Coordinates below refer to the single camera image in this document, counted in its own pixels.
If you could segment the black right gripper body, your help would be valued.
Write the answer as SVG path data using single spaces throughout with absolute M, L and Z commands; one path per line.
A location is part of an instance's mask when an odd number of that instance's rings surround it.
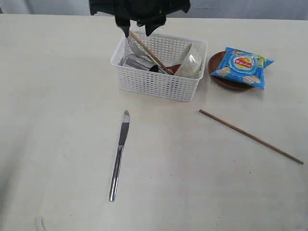
M 163 26 L 167 15 L 183 11 L 187 13 L 189 0 L 90 0 L 90 14 L 107 13 L 115 17 L 117 26 L 138 25 Z

